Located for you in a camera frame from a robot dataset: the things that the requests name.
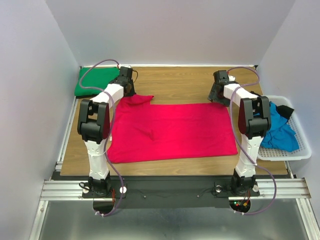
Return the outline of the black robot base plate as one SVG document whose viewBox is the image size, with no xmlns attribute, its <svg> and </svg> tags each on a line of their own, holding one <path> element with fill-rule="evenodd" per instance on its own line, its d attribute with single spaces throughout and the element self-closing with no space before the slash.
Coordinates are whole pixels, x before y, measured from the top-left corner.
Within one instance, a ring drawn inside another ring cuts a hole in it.
<svg viewBox="0 0 320 240">
<path fill-rule="evenodd" d="M 231 176 L 109 176 L 80 182 L 82 198 L 96 210 L 164 208 L 240 208 L 260 195 L 255 179 L 237 184 Z"/>
</svg>

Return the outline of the pink red t shirt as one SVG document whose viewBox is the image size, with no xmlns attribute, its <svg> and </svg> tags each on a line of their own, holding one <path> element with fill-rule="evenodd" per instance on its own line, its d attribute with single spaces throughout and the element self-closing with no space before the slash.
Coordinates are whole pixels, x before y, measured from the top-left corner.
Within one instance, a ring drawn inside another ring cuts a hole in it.
<svg viewBox="0 0 320 240">
<path fill-rule="evenodd" d="M 218 103 L 120 100 L 107 154 L 112 163 L 232 156 L 238 153 L 227 108 Z"/>
</svg>

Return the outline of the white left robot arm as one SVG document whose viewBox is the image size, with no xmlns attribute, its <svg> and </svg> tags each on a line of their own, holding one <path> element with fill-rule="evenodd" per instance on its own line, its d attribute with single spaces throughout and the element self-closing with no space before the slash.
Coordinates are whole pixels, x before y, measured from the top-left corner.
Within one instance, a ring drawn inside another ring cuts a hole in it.
<svg viewBox="0 0 320 240">
<path fill-rule="evenodd" d="M 79 184 L 83 198 L 106 198 L 112 190 L 110 170 L 106 158 L 107 141 L 111 133 L 110 107 L 124 97 L 135 94 L 134 70 L 121 66 L 119 75 L 111 80 L 105 89 L 91 99 L 80 102 L 77 132 L 87 149 L 89 176 L 87 182 Z"/>
</svg>

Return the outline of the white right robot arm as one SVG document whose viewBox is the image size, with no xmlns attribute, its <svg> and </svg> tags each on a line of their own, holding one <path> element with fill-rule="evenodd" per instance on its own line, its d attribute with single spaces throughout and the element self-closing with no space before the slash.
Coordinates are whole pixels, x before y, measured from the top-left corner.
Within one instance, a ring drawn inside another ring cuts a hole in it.
<svg viewBox="0 0 320 240">
<path fill-rule="evenodd" d="M 252 190 L 256 183 L 256 166 L 260 145 L 271 128 L 270 101 L 247 91 L 227 70 L 213 73 L 213 85 L 208 95 L 212 103 L 226 107 L 236 104 L 238 112 L 238 130 L 241 142 L 238 163 L 231 177 L 230 189 L 235 195 Z"/>
</svg>

